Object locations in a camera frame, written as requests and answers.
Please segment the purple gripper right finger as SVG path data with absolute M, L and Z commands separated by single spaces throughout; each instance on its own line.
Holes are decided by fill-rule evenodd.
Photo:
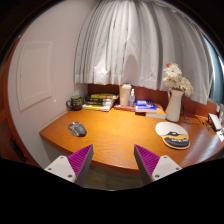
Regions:
M 137 144 L 134 145 L 134 156 L 144 185 L 181 170 L 168 155 L 158 156 Z

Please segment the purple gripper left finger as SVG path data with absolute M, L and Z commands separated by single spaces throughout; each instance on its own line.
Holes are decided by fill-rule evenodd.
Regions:
M 69 155 L 60 155 L 45 171 L 83 186 L 93 157 L 93 145 L 88 145 Z

